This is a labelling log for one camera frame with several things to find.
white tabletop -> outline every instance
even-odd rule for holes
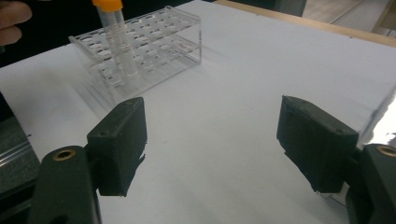
[[[348,223],[283,154],[283,94],[356,130],[394,84],[396,49],[192,1],[203,62],[142,94],[146,160],[126,198],[101,197],[104,223]],[[71,79],[70,45],[0,69],[0,90],[42,159],[84,146],[100,120]]]

plastic tube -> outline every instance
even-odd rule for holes
[[[137,69],[125,30],[121,0],[92,0],[92,3],[97,7],[109,49],[121,77],[133,77],[137,74]]]

table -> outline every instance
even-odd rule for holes
[[[146,160],[126,198],[101,197],[104,223],[348,223],[276,140],[281,96],[310,101],[361,130],[394,85],[396,49],[192,1],[199,66],[142,93]],[[70,85],[70,45],[0,69],[0,90],[39,157],[84,146],[100,120]]]

screw hole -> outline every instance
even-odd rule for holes
[[[384,155],[396,158],[396,148],[394,147],[378,146],[376,149]]]
[[[53,156],[53,159],[55,161],[65,161],[65,160],[68,160],[68,159],[74,157],[74,155],[76,155],[75,150],[65,149],[65,150],[62,150],[62,151],[56,153],[55,156]]]

test tube rack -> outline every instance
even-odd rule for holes
[[[81,88],[78,92],[93,97],[107,111],[201,62],[201,21],[195,15],[166,7],[125,21],[125,28],[134,50],[131,63],[138,71],[128,78],[118,74],[104,29],[69,37],[88,71],[79,82],[85,92]],[[92,99],[85,101],[92,105]]]

